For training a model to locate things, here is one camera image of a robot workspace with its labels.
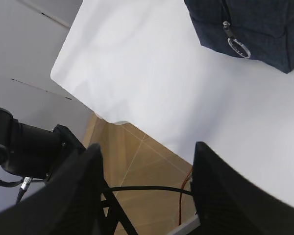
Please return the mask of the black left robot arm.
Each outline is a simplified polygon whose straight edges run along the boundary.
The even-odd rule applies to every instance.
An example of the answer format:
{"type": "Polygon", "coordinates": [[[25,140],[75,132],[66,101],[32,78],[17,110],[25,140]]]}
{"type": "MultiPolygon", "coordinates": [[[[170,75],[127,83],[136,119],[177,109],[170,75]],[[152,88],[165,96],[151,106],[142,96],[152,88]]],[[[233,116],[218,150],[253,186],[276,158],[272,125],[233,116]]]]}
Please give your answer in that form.
{"type": "Polygon", "coordinates": [[[41,129],[0,108],[0,166],[12,175],[48,181],[73,152],[85,150],[66,126],[41,129]]]}

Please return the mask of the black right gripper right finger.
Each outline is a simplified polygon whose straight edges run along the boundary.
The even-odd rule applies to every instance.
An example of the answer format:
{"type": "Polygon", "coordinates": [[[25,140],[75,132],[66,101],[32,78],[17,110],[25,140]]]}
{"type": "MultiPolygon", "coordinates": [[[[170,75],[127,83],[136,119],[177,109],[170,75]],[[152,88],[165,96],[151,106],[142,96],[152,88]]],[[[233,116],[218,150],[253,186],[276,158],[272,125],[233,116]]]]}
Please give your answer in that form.
{"type": "Polygon", "coordinates": [[[247,180],[206,143],[195,145],[197,235],[294,235],[294,208],[247,180]]]}

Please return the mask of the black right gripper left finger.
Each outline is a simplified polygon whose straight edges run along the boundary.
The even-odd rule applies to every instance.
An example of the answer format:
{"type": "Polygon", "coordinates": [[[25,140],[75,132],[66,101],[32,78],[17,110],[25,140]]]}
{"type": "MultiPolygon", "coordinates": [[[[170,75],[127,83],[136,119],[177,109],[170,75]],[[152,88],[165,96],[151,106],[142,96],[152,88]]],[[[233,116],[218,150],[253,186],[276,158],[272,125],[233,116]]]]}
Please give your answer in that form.
{"type": "Polygon", "coordinates": [[[0,235],[101,235],[99,144],[73,153],[40,191],[0,212],[0,235]]]}

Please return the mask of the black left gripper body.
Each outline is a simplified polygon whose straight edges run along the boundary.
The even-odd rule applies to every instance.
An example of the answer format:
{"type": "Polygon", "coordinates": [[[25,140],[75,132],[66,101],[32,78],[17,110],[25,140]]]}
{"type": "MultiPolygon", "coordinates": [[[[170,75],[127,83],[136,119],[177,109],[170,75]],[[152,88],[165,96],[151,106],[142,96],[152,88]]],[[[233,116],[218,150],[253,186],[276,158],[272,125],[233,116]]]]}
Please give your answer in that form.
{"type": "Polygon", "coordinates": [[[77,152],[77,155],[79,156],[86,150],[84,145],[79,141],[79,139],[68,127],[58,124],[53,131],[60,136],[61,148],[59,154],[53,161],[49,172],[46,174],[45,179],[43,180],[44,183],[50,181],[50,179],[56,174],[61,165],[73,152],[77,152]]]}

